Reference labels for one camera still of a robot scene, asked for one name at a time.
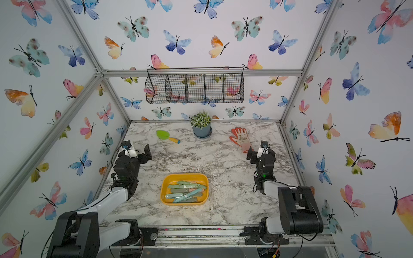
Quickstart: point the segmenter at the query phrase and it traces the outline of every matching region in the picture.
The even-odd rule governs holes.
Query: teal butterfly
[[[25,54],[25,56],[21,54],[17,54],[9,58],[9,64],[14,65],[15,67],[22,67],[24,73],[28,75],[34,75],[35,77],[40,77],[40,71],[38,67],[41,67],[40,64],[49,64],[49,57],[47,57],[46,52],[40,50],[39,43],[37,39],[32,38],[27,43],[26,51],[21,47],[19,44],[20,49],[15,48]]]
[[[235,29],[234,35],[235,37],[238,39],[238,41],[242,41],[242,39],[245,36],[245,33],[248,34],[255,38],[258,35],[258,32],[260,31],[260,27],[258,26],[258,24],[260,24],[263,20],[262,16],[257,16],[253,19],[251,19],[249,22],[247,22],[248,20],[248,16],[247,19],[245,19],[243,17],[244,21],[245,21],[245,25],[242,21],[233,21],[231,23],[232,27]]]
[[[227,111],[229,118],[233,118],[235,115],[242,116],[244,114],[245,107],[233,107],[231,109],[225,109]]]
[[[172,115],[170,107],[166,107],[164,109],[159,107],[158,109],[152,109],[152,112],[154,112],[159,119],[162,119],[163,116],[170,117]]]

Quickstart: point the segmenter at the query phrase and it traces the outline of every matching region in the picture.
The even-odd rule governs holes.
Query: white marble surface
[[[247,225],[278,213],[278,200],[253,192],[255,165],[246,160],[241,148],[230,141],[231,129],[244,127],[251,144],[258,149],[267,140],[276,152],[274,176],[297,184],[291,163],[275,122],[213,121],[212,135],[205,140],[194,136],[190,123],[133,123],[125,140],[142,151],[149,143],[152,160],[140,166],[135,195],[105,218],[137,219],[139,225]],[[180,144],[160,140],[156,130],[166,130]],[[209,180],[209,198],[201,206],[168,206],[161,202],[164,178],[172,173],[203,173]],[[102,194],[112,179],[108,177]]]

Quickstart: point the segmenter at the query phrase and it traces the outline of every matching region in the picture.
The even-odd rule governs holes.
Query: plastic tray
[[[166,194],[171,194],[171,189],[168,188],[168,185],[177,185],[178,181],[187,181],[187,182],[194,182],[197,184],[202,184],[206,186],[206,190],[202,192],[202,196],[197,196],[197,202],[192,203],[181,203],[181,204],[174,204],[173,199],[166,199]],[[208,178],[204,174],[200,173],[186,173],[186,174],[171,174],[164,179],[161,188],[161,201],[166,205],[202,205],[204,204],[209,196],[209,182]]]

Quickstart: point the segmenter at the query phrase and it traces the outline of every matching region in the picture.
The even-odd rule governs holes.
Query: wall
[[[112,105],[111,111],[114,117],[109,120],[108,125],[105,125],[103,119],[99,119],[96,113],[102,110],[102,106],[106,109],[108,103]],[[85,117],[88,118],[90,125],[94,124],[88,139],[85,138],[87,135],[80,133],[81,128],[87,127]],[[71,130],[67,132],[68,139],[58,140],[41,162],[42,164],[48,163],[48,170],[40,172],[37,182],[31,182],[29,179],[0,217],[0,234],[7,232],[20,240],[23,232],[28,232],[24,238],[23,255],[38,257],[46,239],[55,227],[57,218],[64,212],[78,209],[83,202],[90,203],[106,173],[104,167],[110,163],[110,158],[120,143],[121,128],[125,124],[125,120],[113,104],[109,94],[103,92],[102,96],[99,96],[99,91],[96,90],[70,123]],[[106,148],[105,152],[100,152],[104,147],[102,142],[105,141],[106,133],[109,133],[113,140],[113,144],[109,145],[109,155],[106,154]],[[90,160],[91,164],[87,166],[88,162],[85,162],[85,170],[78,175],[79,170],[69,168],[69,166],[78,162],[85,150],[88,151],[87,160]],[[55,197],[61,196],[61,200],[52,199],[49,196],[56,182],[60,185],[61,191],[56,193]],[[51,212],[53,210],[51,205],[46,206],[43,215],[36,212],[37,209],[43,207],[42,204],[45,202],[40,198],[44,197],[43,194],[57,205],[54,215]],[[9,249],[10,246],[0,245],[0,253]]]
[[[410,61],[413,54],[413,2],[405,1],[399,13],[394,15],[396,18],[398,14],[402,14],[399,18],[404,18],[406,25],[401,26],[403,23],[400,20],[388,21],[386,30],[394,26],[392,39],[388,42],[382,42],[380,32],[368,34],[372,19],[384,13],[380,11],[381,3],[382,1],[344,1],[322,41],[326,53],[312,63],[309,74],[314,76],[313,81],[305,91],[303,86],[300,86],[285,121],[287,131],[291,120],[297,125],[300,134],[296,140],[289,134],[290,141],[295,153],[301,149],[305,168],[301,170],[307,185],[315,188],[315,198],[320,210],[327,200],[331,208],[330,214],[334,213],[333,217],[342,229],[342,232],[333,232],[333,238],[339,253],[343,253],[344,257],[361,257],[363,255],[360,251],[380,252],[377,255],[381,257],[408,257],[413,251],[411,245],[407,244],[413,237],[413,177],[409,155],[413,152],[413,145],[411,141],[404,140],[382,142],[395,137],[411,137],[408,130],[413,126],[413,70],[406,62]],[[349,46],[349,53],[344,58],[340,59],[338,54],[330,56],[334,33],[339,31],[342,34],[344,30],[349,31],[347,36],[355,36],[356,41]],[[350,72],[357,62],[359,74],[354,73],[354,80],[365,79],[359,83],[370,91],[360,88],[359,95],[355,94],[354,99],[348,100],[346,94],[349,90],[343,88],[343,80],[351,78]],[[325,104],[323,99],[319,100],[318,84],[323,86],[328,78],[332,79],[332,84],[329,101]],[[299,111],[302,99],[305,105],[310,105],[305,111],[306,116]],[[400,120],[394,112],[402,114],[400,127],[397,125]],[[332,114],[333,129],[340,133],[339,137],[333,136],[332,139],[327,138],[323,129],[329,114]],[[385,122],[385,117],[389,114],[393,114],[393,119],[388,117],[388,122]],[[307,146],[304,135],[310,121],[319,141],[311,147]],[[361,155],[366,155],[362,159],[373,162],[363,161],[359,165],[374,167],[375,164],[375,167],[361,168],[362,175],[353,174],[352,168],[345,166],[345,156],[349,156],[346,143],[352,144],[357,156],[362,150]],[[320,162],[323,156],[331,184],[326,182],[324,177],[323,183],[319,180],[319,171],[323,169],[317,169],[316,162]],[[347,199],[354,206],[357,215],[353,214],[340,193],[341,189],[346,191],[347,185],[352,187],[353,192],[352,200],[349,195]],[[396,199],[399,201],[395,212],[395,198],[390,187],[397,188]],[[323,219],[325,223],[334,222],[333,219]]]
[[[52,1],[47,1],[42,7],[50,13],[51,18],[44,15],[39,9],[39,16],[43,14],[48,22],[41,18],[36,19],[36,26],[28,18],[33,24],[30,25],[21,14],[23,8],[28,10],[28,13],[33,13],[31,8],[29,6],[19,7],[13,5],[13,2],[15,1],[2,1],[0,8],[0,22],[4,24],[0,37],[0,45],[3,50],[0,54],[1,87],[3,92],[6,93],[0,101],[2,110],[0,130],[4,136],[1,149],[7,150],[3,151],[0,156],[0,163],[2,164],[0,187],[6,184],[16,173],[21,161],[34,150],[42,137],[52,127],[48,123],[53,123],[52,119],[56,120],[54,118],[55,111],[59,110],[64,114],[68,106],[75,100],[74,98],[66,100],[66,96],[70,96],[70,93],[64,87],[63,81],[68,79],[74,84],[85,85],[93,74],[92,65],[85,54],[81,56],[85,58],[84,65],[77,63],[75,67],[71,67],[68,64],[69,57],[64,56],[58,48],[59,45],[65,47],[73,45],[76,49],[79,43]],[[40,44],[39,49],[44,50],[48,57],[48,62],[47,58],[43,57],[43,62],[39,63],[41,67],[34,69],[35,75],[26,74],[21,67],[9,64],[9,59],[15,55],[24,56],[23,53],[14,48],[20,49],[20,44],[27,52],[26,46],[32,38],[37,40]],[[24,95],[22,97],[20,95],[30,94],[29,85],[32,85],[31,91],[36,104],[33,103],[30,95],[27,95],[27,99],[22,99],[23,103],[27,104],[20,106],[7,99],[6,89],[21,91],[17,94],[17,97],[24,98]],[[25,110],[30,105],[29,109],[35,111],[27,113],[30,113],[29,115],[32,117],[23,116],[21,110]],[[70,139],[63,138],[59,141],[68,143]]]

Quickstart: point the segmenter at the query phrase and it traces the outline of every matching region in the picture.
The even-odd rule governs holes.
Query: orange glove
[[[245,128],[236,127],[231,130],[235,137],[230,136],[230,140],[233,141],[236,145],[241,146],[241,150],[244,153],[247,153],[251,147],[251,142],[249,141],[247,130]]]

